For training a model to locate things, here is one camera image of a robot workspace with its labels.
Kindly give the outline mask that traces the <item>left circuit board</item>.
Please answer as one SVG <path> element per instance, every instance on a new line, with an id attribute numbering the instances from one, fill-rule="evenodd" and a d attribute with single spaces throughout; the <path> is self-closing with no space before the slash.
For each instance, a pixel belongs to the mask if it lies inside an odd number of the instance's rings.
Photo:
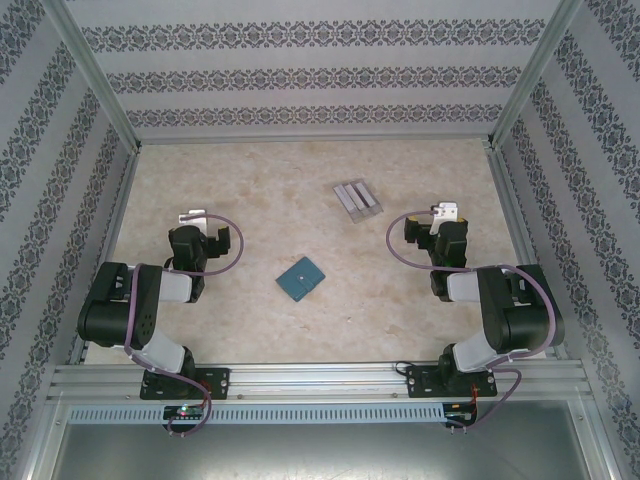
<path id="1" fill-rule="evenodd" d="M 203 415 L 204 408 L 199 405 L 165 406 L 163 411 L 163 419 L 166 421 L 171 419 L 196 421 L 201 420 Z"/>

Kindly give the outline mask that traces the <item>aluminium side rail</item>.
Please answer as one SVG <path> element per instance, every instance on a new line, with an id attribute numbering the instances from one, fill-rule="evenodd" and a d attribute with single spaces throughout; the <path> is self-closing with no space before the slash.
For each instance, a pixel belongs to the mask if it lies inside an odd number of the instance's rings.
<path id="1" fill-rule="evenodd" d="M 536 263 L 535 249 L 502 153 L 493 147 L 490 138 L 483 139 L 482 145 L 518 263 Z"/>
<path id="2" fill-rule="evenodd" d="M 80 306 L 84 305 L 84 302 L 91 290 L 93 282 L 97 276 L 100 266 L 108 261 L 113 255 L 113 250 L 115 248 L 115 243 L 117 241 L 118 232 L 120 229 L 120 225 L 122 222 L 123 213 L 121 212 L 122 208 L 126 207 L 127 203 L 127 195 L 131 189 L 131 181 L 133 176 L 135 175 L 135 169 L 137 166 L 137 162 L 139 159 L 141 147 L 136 147 L 131 154 L 127 157 L 126 165 L 124 166 L 121 175 L 119 177 L 117 183 L 117 189 L 112 198 L 111 206 L 108 210 L 108 217 L 103 222 L 103 226 L 105 227 L 103 231 L 103 235 L 100 240 L 98 256 L 92 266 L 90 271 L 90 276 L 86 285 L 86 292 L 82 297 Z M 82 340 L 79 336 L 77 330 L 77 319 L 74 320 L 74 331 L 73 337 L 70 344 L 70 349 L 68 351 L 68 357 L 64 361 L 65 365 L 77 365 L 82 364 L 86 358 L 85 350 L 87 347 L 85 346 L 85 341 Z"/>

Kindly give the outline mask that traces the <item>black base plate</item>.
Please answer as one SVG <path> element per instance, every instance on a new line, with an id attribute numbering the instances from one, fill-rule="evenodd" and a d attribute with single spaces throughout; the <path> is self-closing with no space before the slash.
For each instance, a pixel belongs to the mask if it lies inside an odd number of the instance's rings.
<path id="1" fill-rule="evenodd" d="M 497 396 L 495 378 L 487 371 L 444 374 L 435 365 L 416 365 L 409 366 L 406 375 L 410 398 L 462 398 L 474 392 L 481 398 Z"/>
<path id="2" fill-rule="evenodd" d="M 226 400 L 230 385 L 230 370 L 196 368 L 193 381 L 206 388 L 213 400 Z M 203 400 L 203 393 L 199 388 L 149 371 L 144 371 L 139 396 L 142 400 Z"/>

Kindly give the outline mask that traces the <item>circuit board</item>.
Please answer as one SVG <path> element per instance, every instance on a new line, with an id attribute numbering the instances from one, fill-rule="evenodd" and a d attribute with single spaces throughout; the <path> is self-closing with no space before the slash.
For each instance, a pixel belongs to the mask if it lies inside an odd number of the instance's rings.
<path id="1" fill-rule="evenodd" d="M 203 415 L 204 408 L 199 405 L 165 406 L 163 411 L 163 419 L 166 421 L 171 419 L 196 421 L 201 420 Z"/>
<path id="2" fill-rule="evenodd" d="M 478 409 L 476 403 L 445 403 L 444 416 L 448 424 L 454 427 L 469 427 L 476 422 Z"/>

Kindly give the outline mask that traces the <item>grey metal panel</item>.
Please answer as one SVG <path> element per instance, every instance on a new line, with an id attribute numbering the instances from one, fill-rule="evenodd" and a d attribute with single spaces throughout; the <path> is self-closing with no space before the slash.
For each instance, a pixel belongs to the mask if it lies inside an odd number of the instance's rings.
<path id="1" fill-rule="evenodd" d="M 587 480 L 572 439 L 432 425 L 67 429 L 54 480 Z"/>

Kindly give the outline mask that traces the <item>right circuit board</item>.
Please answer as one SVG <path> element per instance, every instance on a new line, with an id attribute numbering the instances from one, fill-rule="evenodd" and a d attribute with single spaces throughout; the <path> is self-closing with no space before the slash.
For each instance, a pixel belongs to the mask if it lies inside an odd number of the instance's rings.
<path id="1" fill-rule="evenodd" d="M 469 427 L 476 422 L 478 409 L 476 403 L 445 403 L 444 416 L 448 424 L 454 427 Z"/>

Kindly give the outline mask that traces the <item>aluminium mounting rail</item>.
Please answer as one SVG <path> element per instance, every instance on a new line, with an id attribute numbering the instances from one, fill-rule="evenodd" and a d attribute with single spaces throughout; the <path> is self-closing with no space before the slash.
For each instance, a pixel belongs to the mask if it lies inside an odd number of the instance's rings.
<path id="1" fill-rule="evenodd" d="M 512 400 L 591 399 L 581 362 L 516 361 L 522 380 Z M 391 363 L 231 364 L 229 403 L 410 402 L 415 391 Z M 143 370 L 135 365 L 55 368 L 45 399 L 66 404 L 132 404 L 139 400 Z"/>

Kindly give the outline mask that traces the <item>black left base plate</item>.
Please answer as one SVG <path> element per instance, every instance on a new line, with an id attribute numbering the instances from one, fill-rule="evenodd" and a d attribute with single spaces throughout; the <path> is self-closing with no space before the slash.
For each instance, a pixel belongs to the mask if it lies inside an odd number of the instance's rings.
<path id="1" fill-rule="evenodd" d="M 193 381 L 206 388 L 213 400 L 226 400 L 230 385 L 230 370 L 196 368 Z M 203 393 L 199 388 L 149 371 L 144 371 L 139 396 L 142 400 L 203 400 Z"/>

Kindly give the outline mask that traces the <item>aluminium frame post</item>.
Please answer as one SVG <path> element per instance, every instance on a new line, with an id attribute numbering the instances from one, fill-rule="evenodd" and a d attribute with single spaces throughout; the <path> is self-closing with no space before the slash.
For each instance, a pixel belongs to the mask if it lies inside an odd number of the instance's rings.
<path id="1" fill-rule="evenodd" d="M 138 151 L 141 142 L 66 1 L 40 1 L 120 139 L 130 150 Z"/>
<path id="2" fill-rule="evenodd" d="M 582 3 L 583 0 L 559 0 L 495 127 L 483 142 L 487 153 L 495 152 L 504 143 Z"/>

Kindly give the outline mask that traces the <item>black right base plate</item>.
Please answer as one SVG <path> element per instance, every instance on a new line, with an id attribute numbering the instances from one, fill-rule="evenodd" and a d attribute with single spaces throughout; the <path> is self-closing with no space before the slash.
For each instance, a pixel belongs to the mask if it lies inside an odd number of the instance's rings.
<path id="1" fill-rule="evenodd" d="M 409 366 L 406 375 L 410 398 L 462 398 L 474 392 L 481 398 L 497 396 L 495 378 L 487 371 L 444 374 L 435 365 L 416 365 Z"/>

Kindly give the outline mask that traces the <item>grey striped rectangular box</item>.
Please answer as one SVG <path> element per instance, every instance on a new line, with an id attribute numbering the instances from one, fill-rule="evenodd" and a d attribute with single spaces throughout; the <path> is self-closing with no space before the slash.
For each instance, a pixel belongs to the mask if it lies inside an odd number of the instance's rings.
<path id="1" fill-rule="evenodd" d="M 383 212 L 381 203 L 362 178 L 337 183 L 332 190 L 354 224 Z"/>

